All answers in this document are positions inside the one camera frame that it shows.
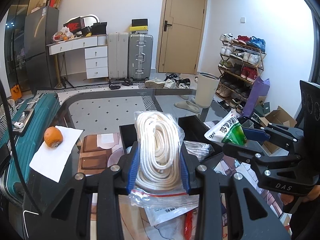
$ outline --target coiled white cord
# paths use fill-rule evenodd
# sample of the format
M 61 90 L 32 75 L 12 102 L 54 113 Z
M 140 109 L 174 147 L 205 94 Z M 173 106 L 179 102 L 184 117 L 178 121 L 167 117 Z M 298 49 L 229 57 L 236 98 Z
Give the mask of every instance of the coiled white cord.
M 143 112 L 135 122 L 140 142 L 136 183 L 143 189 L 172 190 L 180 182 L 177 124 L 161 112 Z

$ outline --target gray suitcase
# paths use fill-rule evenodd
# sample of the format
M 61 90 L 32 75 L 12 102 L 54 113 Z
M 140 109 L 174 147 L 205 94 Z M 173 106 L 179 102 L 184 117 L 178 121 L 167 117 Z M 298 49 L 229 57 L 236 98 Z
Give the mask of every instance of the gray suitcase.
M 111 79 L 128 77 L 129 33 L 108 34 L 108 76 Z
M 129 38 L 128 77 L 148 80 L 151 72 L 153 37 L 148 34 L 131 34 Z

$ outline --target open cardboard box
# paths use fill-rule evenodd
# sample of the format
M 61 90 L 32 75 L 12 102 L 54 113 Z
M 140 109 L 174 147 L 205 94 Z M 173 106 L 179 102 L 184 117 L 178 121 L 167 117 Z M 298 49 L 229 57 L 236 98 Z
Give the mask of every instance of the open cardboard box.
M 260 124 L 263 127 L 267 127 L 269 122 L 276 123 L 276 124 L 283 124 L 283 125 L 289 126 L 289 127 L 294 127 L 297 124 L 297 121 L 294 120 L 280 106 L 278 106 L 278 109 L 273 110 L 272 112 L 267 114 L 265 117 L 261 117 L 260 120 L 261 120 Z M 268 150 L 271 153 L 274 153 L 276 150 L 279 149 L 278 146 L 276 146 L 270 142 L 264 142 L 264 145 L 268 148 Z

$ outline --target purple bag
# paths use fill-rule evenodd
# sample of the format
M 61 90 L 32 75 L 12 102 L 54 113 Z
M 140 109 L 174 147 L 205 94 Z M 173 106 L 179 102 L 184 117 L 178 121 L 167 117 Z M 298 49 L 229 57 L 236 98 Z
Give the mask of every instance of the purple bag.
M 270 88 L 270 79 L 262 80 L 261 77 L 257 77 L 253 83 L 251 93 L 247 99 L 247 103 L 242 111 L 242 116 L 251 117 L 254 107 L 258 100 L 258 97 L 263 97 L 268 94 Z

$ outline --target human hand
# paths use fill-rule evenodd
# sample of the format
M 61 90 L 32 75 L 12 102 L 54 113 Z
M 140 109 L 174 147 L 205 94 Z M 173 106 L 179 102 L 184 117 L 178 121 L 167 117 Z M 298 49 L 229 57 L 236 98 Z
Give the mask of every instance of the human hand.
M 315 200 L 319 196 L 320 196 L 320 185 L 315 185 L 314 188 L 308 194 L 308 196 L 304 197 L 302 202 L 305 203 L 308 201 Z M 287 194 L 281 194 L 280 199 L 282 200 L 284 205 L 288 205 L 294 200 L 294 197 Z

